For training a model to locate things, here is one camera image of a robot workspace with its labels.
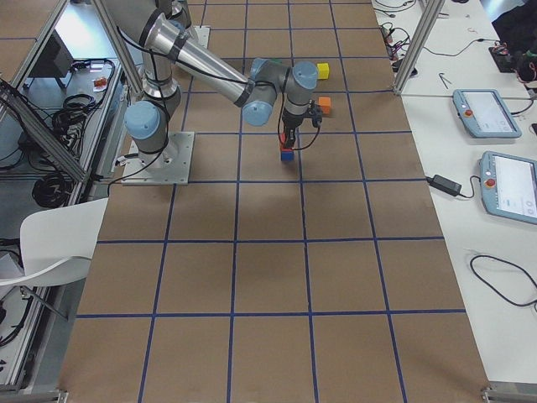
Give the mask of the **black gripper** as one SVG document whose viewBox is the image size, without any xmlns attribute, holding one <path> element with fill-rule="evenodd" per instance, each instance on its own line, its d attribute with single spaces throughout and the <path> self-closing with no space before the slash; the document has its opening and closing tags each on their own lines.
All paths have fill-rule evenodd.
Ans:
<svg viewBox="0 0 537 403">
<path fill-rule="evenodd" d="M 290 112 L 283 112 L 282 122 L 284 124 L 284 132 L 294 132 L 302 123 L 303 115 L 296 115 Z"/>
</svg>

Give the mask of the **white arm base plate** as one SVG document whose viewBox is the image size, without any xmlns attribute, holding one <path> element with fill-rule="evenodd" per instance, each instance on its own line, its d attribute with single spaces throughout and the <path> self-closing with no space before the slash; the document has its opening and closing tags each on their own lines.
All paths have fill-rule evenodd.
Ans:
<svg viewBox="0 0 537 403">
<path fill-rule="evenodd" d="M 204 49 L 208 49 L 211 27 L 208 25 L 191 25 L 187 32 Z"/>
<path fill-rule="evenodd" d="M 194 148 L 194 132 L 172 132 L 163 153 L 155 156 L 141 154 L 128 159 L 121 183 L 126 186 L 187 185 Z"/>
</svg>

